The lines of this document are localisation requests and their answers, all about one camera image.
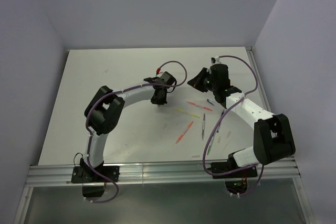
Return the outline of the orange highlighter pen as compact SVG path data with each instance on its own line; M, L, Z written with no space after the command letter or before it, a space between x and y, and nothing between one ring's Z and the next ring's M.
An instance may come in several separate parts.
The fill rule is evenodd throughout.
M193 121L187 126L187 128L184 130L184 132L178 137L178 139L176 140L175 144L178 144L181 139L184 137L184 135L189 131L189 129L192 127L193 125Z

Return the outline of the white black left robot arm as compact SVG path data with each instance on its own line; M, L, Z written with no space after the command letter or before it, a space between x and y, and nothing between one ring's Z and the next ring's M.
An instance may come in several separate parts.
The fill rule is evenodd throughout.
M158 77L145 78L135 87L113 91L101 86L85 110L89 132L87 151L83 158L83 175L91 182L98 181L103 171L103 152L108 134L114 130L122 110L140 101L149 100L155 105L167 103L167 90L177 84L168 72Z

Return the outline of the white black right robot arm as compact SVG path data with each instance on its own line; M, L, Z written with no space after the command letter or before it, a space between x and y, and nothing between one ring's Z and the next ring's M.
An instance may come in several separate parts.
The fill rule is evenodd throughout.
M273 114L246 98L241 89L231 85L228 66L216 63L203 68L187 82L200 92L212 92L215 101L225 108L224 114L234 112L253 130L253 145L229 155L227 170L234 177L253 165L268 165L296 152L289 119Z

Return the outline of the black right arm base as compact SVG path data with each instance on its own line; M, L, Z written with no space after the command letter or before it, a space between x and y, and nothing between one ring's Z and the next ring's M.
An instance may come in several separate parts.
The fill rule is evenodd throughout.
M258 173L255 167L248 168L245 170L240 170L233 172L233 170L238 169L235 163L225 161L225 162L212 162L210 167L207 169L213 174L226 173L226 175L212 176L213 179L233 179L225 182L226 189L232 194L242 194L248 190L248 178L256 178Z

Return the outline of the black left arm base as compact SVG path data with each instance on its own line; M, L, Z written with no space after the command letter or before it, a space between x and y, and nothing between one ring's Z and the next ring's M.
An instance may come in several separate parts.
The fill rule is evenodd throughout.
M101 166L98 171L105 177L117 182L119 179L119 166ZM73 168L71 183L82 184L82 195L85 199L98 200L106 192L107 180L91 169L85 170L81 166Z

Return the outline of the yellow highlighter pen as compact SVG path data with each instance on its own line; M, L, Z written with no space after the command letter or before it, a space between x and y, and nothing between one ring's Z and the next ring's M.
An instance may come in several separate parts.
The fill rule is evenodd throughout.
M198 116L198 115L196 115L196 114L194 114L194 113L187 112L187 111L182 110L182 109L179 109L179 108L175 108L175 110L177 110L177 111L179 111L179 112L182 112L182 113L184 113L184 114L190 115L190 116L192 116L192 117L198 118L198 119L200 118L200 116Z

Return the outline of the pink highlighter pen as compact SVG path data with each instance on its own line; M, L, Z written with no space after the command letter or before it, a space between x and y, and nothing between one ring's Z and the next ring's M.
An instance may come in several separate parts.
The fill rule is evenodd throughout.
M196 107L198 107L198 108L202 108L202 109L205 109L205 110L208 110L208 111L212 111L211 108L208 108L208 107L206 107L206 106L197 104L197 103L192 102L192 101L187 101L187 103L190 104L190 105L196 106Z

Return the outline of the purple highlighter pen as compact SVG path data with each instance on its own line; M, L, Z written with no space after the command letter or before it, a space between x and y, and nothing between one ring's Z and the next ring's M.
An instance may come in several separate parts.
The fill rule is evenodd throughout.
M206 127L206 114L203 114L202 119L202 141L205 139L205 127Z

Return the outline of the blue ballpoint pen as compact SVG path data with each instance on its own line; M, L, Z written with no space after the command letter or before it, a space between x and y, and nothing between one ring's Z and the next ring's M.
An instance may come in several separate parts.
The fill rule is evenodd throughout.
M216 133L219 133L219 131L220 131L220 126L221 126L221 123L222 123L222 120L221 120L221 117L223 116L223 114L225 113L225 109L223 109L223 111L221 112L221 116L220 116L220 122L219 122L219 124L218 124L218 126L217 126L217 129L216 129Z

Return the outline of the aluminium front rail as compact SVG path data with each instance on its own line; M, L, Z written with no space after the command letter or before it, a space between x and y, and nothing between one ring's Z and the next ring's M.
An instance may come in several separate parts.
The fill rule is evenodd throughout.
M213 182L200 161L119 163L118 185ZM32 166L25 187L74 186L72 165ZM293 157L271 163L264 168L263 179L300 178Z

